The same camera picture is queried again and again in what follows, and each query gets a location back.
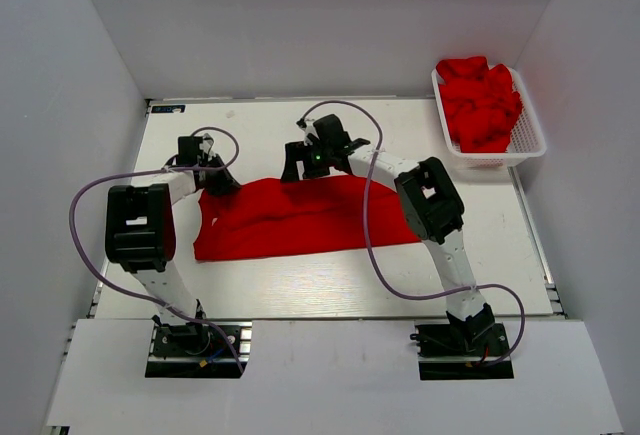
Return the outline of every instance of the red clothes in basket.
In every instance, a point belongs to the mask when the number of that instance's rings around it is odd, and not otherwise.
[[[451,140],[462,152],[503,153],[522,113],[509,69],[489,69],[486,57],[442,60],[440,98]]]
[[[224,197],[203,192],[195,258],[241,260],[364,248],[364,183],[352,176],[297,183],[266,178]],[[404,220],[395,192],[374,182],[369,200],[374,246],[419,241]]]

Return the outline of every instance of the cable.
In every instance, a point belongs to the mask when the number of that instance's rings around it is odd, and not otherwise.
[[[236,159],[238,158],[238,155],[240,154],[240,144],[238,143],[238,140],[226,130],[223,130],[221,128],[216,128],[216,127],[205,127],[200,130],[205,130],[205,129],[220,132],[228,136],[233,142],[233,144],[235,145],[236,151],[233,157],[231,158],[231,160],[229,160],[228,163],[226,163],[221,167],[197,167],[197,170],[202,172],[217,172],[219,170],[224,170],[225,168],[229,167],[229,165],[231,165],[233,162],[235,162]],[[171,168],[171,171],[173,172],[189,172],[193,170],[194,170],[193,167],[172,167]],[[236,364],[238,365],[240,374],[242,374],[244,370],[242,368],[242,363],[240,362],[240,358],[238,357],[238,353],[236,352],[236,349],[233,347],[233,344],[229,342],[229,340],[227,339],[227,334],[224,333],[224,331],[218,325],[208,320],[202,320],[202,319],[190,317],[180,312],[179,310],[175,309],[174,307],[169,305],[167,302],[159,298],[152,297],[150,295],[143,295],[142,293],[132,292],[131,290],[127,290],[126,288],[122,288],[116,285],[115,283],[113,283],[112,281],[104,277],[100,273],[100,271],[93,265],[93,263],[89,259],[89,256],[85,252],[84,247],[82,246],[82,243],[80,242],[80,237],[78,236],[78,229],[76,227],[76,208],[78,206],[78,202],[80,201],[80,198],[82,198],[82,196],[86,192],[91,190],[93,187],[96,187],[106,182],[111,182],[113,180],[121,180],[123,178],[143,177],[148,175],[159,175],[162,173],[166,173],[166,169],[162,168],[159,170],[146,170],[142,172],[120,173],[118,175],[109,175],[106,177],[98,178],[97,180],[94,180],[86,184],[84,187],[78,190],[78,193],[75,194],[75,196],[73,197],[73,200],[71,200],[71,206],[69,207],[69,231],[71,232],[71,239],[73,240],[73,244],[75,245],[76,250],[78,251],[78,255],[80,255],[80,258],[82,259],[86,267],[89,269],[89,272],[91,272],[91,274],[94,277],[96,277],[100,282],[102,282],[104,285],[106,285],[110,289],[115,290],[116,292],[126,295],[128,297],[138,298],[140,300],[146,300],[148,302],[155,303],[156,305],[164,308],[165,310],[172,313],[176,317],[181,318],[182,320],[185,320],[187,322],[199,323],[201,325],[207,325],[213,328],[227,343],[227,346],[229,347],[229,350],[231,350],[231,354],[233,355],[233,358],[235,359]]]
[[[184,353],[186,353],[187,355],[194,355],[194,356],[195,355],[201,355],[201,354],[203,354],[204,352],[207,351],[207,349],[209,348],[210,345],[211,345],[211,332],[207,331],[207,343],[205,343],[204,348],[202,350],[200,350],[197,353],[189,352],[189,351],[185,350]]]
[[[461,287],[452,288],[452,289],[449,289],[449,290],[444,290],[442,292],[433,293],[433,294],[429,294],[429,295],[407,295],[407,294],[399,292],[398,290],[393,288],[389,284],[389,282],[387,282],[385,280],[384,275],[382,274],[382,270],[380,270],[380,266],[378,265],[378,261],[376,260],[375,254],[373,253],[373,245],[371,243],[371,237],[369,235],[369,189],[371,187],[371,181],[373,179],[373,170],[375,168],[376,160],[378,159],[378,153],[379,153],[380,149],[382,148],[382,138],[383,138],[382,127],[380,127],[380,124],[373,117],[373,115],[371,115],[364,108],[362,108],[359,105],[356,105],[355,103],[347,102],[345,100],[325,100],[323,102],[316,103],[311,108],[309,108],[304,113],[304,115],[302,115],[302,117],[300,118],[298,124],[304,126],[304,121],[305,121],[305,119],[307,118],[307,116],[311,112],[313,112],[316,108],[319,108],[319,107],[321,107],[323,105],[329,105],[329,104],[346,105],[348,107],[355,108],[356,110],[358,110],[362,114],[364,114],[369,120],[371,120],[371,122],[375,126],[376,130],[378,131],[378,143],[376,143],[376,147],[375,147],[375,149],[373,151],[373,156],[371,157],[371,164],[369,165],[369,171],[367,173],[367,179],[366,179],[366,182],[365,182],[365,185],[364,185],[364,199],[363,199],[363,202],[362,202],[362,226],[363,226],[363,230],[364,230],[364,239],[365,239],[365,243],[366,243],[366,246],[367,246],[367,253],[369,254],[369,260],[371,260],[371,265],[373,266],[373,270],[374,270],[374,272],[376,272],[376,275],[378,276],[378,280],[380,280],[380,283],[382,283],[384,288],[386,288],[389,292],[394,294],[396,297],[402,298],[404,300],[413,300],[413,301],[435,300],[436,298],[446,297],[448,295],[453,295],[454,293],[460,293],[460,292],[466,292],[466,291],[469,291],[469,290],[473,290],[474,287],[461,286]],[[487,284],[478,285],[478,286],[475,287],[475,289],[477,289],[477,290],[484,290],[484,289],[487,289],[487,288],[498,288],[500,290],[504,290],[504,291],[510,293],[513,296],[513,298],[516,299],[516,303],[518,304],[518,308],[520,309],[520,330],[518,331],[518,336],[516,338],[516,341],[511,345],[511,348],[509,348],[509,350],[507,350],[504,355],[502,355],[501,357],[497,358],[496,360],[492,360],[490,362],[485,362],[484,363],[485,367],[486,366],[491,366],[491,365],[496,365],[496,364],[502,362],[503,360],[508,358],[515,351],[515,349],[520,344],[520,341],[522,340],[522,337],[524,335],[524,325],[525,325],[524,305],[522,304],[522,300],[520,300],[520,297],[518,297],[518,294],[516,292],[514,292],[509,287],[507,287],[505,285],[501,285],[499,283],[487,283]]]

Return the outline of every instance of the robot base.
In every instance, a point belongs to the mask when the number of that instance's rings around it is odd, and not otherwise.
[[[510,360],[487,365],[509,350],[504,325],[496,323],[482,340],[467,349],[448,324],[417,325],[411,340],[418,342],[420,380],[499,380],[513,378]]]

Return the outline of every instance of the black mounting base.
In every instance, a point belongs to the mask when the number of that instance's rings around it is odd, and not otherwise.
[[[242,327],[219,325],[240,353]],[[204,340],[200,335],[176,336],[177,326],[156,328],[153,345],[147,361],[145,378],[240,378],[240,371],[227,344],[213,329],[204,327]],[[215,360],[202,363],[208,357]]]
[[[481,340],[467,348],[449,324],[417,325],[411,340],[420,348],[420,380],[496,380],[513,378],[510,360],[495,365],[481,363],[495,360],[509,350],[504,325],[496,323]]]

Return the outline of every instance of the white panel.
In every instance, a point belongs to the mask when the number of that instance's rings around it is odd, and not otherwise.
[[[522,180],[570,315],[640,433],[640,0],[553,0],[518,65],[549,150]]]
[[[0,431],[34,434],[95,287],[71,245],[69,204],[131,167],[144,101],[90,0],[0,0],[0,105]],[[98,265],[105,193],[78,217]]]
[[[432,382],[410,321],[256,322],[240,380],[145,379],[152,325],[81,320],[48,423],[73,435],[620,431],[581,322],[528,323],[513,380]]]
[[[421,95],[447,56],[514,64],[549,0],[93,0],[149,98]]]
[[[448,163],[435,101],[356,102],[379,120],[384,146],[390,153],[413,160],[444,156],[444,162]],[[230,170],[240,183],[279,178],[284,168],[284,144],[302,140],[304,133],[295,122],[312,104],[309,101],[188,104],[185,113],[151,114],[136,169],[162,166],[175,153],[179,135],[216,125],[238,137],[240,156]],[[317,115],[329,113],[341,117],[353,138],[376,140],[373,125],[361,113],[349,107],[325,106]],[[229,160],[233,153],[231,142],[223,135],[212,135],[216,151]],[[506,170],[450,173],[465,204],[465,246],[478,283],[508,285],[523,298],[527,313],[551,313],[543,273]],[[480,175],[486,176],[484,182],[480,181]],[[212,318],[444,315],[444,299],[413,302],[388,293],[376,278],[364,249],[196,263],[192,243],[201,223],[197,200],[197,196],[188,197],[174,206],[176,265],[191,293],[202,301]],[[414,295],[442,291],[433,260],[421,243],[381,247],[376,254],[389,283],[396,289]],[[108,276],[133,290],[142,289],[119,265],[110,266]],[[496,313],[518,313],[508,293],[486,290],[484,295]],[[148,302],[128,299],[105,288],[97,316],[147,318],[155,310]]]

